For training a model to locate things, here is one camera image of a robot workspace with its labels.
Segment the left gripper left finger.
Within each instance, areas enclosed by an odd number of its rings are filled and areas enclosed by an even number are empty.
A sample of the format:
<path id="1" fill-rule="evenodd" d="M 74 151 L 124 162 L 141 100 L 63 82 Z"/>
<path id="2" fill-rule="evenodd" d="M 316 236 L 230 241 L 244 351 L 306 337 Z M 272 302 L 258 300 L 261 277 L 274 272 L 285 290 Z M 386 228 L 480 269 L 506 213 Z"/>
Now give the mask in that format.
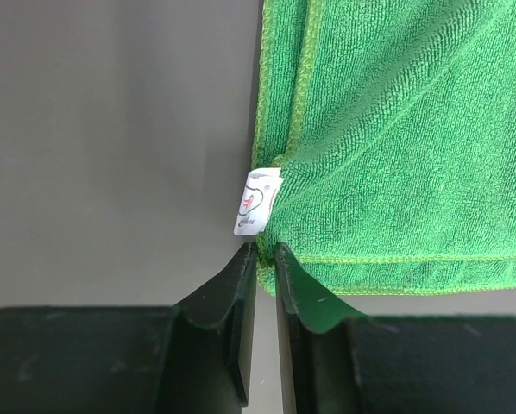
<path id="1" fill-rule="evenodd" d="M 161 306 L 0 308 L 0 413 L 239 413 L 257 249 Z"/>

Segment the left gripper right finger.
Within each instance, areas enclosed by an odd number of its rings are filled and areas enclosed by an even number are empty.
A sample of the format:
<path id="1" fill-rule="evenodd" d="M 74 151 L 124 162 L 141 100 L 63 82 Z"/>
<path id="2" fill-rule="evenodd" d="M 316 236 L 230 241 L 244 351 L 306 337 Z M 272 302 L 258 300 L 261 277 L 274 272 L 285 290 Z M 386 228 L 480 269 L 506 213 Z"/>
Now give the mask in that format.
<path id="1" fill-rule="evenodd" d="M 370 317 L 274 253 L 286 413 L 516 413 L 516 316 Z"/>

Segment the green microfiber towel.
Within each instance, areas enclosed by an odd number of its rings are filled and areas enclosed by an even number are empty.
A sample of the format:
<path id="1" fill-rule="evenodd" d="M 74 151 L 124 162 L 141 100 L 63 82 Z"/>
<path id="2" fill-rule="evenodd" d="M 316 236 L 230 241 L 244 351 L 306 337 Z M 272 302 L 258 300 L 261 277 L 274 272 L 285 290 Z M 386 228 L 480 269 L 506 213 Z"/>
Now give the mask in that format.
<path id="1" fill-rule="evenodd" d="M 516 289 L 516 1 L 266 1 L 252 165 L 267 292 Z"/>

